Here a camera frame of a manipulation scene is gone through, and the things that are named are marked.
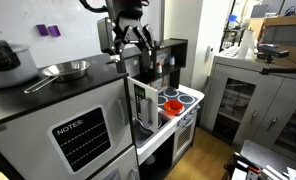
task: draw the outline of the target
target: oven door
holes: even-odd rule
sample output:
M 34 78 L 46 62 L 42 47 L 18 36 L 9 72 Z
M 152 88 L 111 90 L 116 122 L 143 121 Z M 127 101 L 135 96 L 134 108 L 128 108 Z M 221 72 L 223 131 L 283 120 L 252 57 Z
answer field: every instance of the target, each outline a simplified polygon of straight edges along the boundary
M 132 115 L 144 128 L 158 131 L 158 90 L 128 77 Z
M 185 150 L 189 147 L 194 136 L 194 128 L 196 125 L 197 111 L 187 114 L 182 120 L 182 125 L 178 127 L 175 132 L 175 142 L 173 149 L 173 162 L 177 162 L 183 155 Z
M 119 80 L 4 124 L 0 152 L 25 178 L 86 179 L 132 144 Z

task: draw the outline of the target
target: open oven door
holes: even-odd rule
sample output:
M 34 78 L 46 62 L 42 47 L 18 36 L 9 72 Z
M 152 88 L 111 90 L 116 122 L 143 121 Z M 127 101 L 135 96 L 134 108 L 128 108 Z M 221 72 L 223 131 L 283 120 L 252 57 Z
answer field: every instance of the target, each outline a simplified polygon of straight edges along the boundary
M 128 77 L 133 116 L 145 129 L 158 131 L 158 90 Z

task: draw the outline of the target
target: wooden floor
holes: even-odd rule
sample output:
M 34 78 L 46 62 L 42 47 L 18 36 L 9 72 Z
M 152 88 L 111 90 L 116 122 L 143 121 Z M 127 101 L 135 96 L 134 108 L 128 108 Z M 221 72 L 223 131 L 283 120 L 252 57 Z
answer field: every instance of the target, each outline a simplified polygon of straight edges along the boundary
M 166 180 L 220 180 L 233 148 L 197 128 L 194 144 Z

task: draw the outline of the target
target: red cup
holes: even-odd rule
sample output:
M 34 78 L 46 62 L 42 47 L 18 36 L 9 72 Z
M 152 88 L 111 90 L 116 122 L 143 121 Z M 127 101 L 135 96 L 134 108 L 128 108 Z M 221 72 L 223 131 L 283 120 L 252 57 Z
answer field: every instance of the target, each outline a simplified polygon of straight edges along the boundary
M 181 104 L 181 102 L 177 100 L 169 100 L 164 104 L 164 108 L 166 112 L 176 115 L 178 114 L 184 106 Z

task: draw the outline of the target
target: purple object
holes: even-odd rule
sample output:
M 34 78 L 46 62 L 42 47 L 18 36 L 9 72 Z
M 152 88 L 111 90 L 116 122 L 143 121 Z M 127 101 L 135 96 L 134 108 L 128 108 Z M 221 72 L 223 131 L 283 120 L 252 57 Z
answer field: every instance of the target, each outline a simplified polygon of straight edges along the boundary
M 53 37 L 58 37 L 61 35 L 57 26 L 49 26 L 48 31 Z
M 38 25 L 36 25 L 36 27 L 37 27 L 37 30 L 38 30 L 40 36 L 48 36 L 49 35 L 47 28 L 44 24 L 38 24 Z

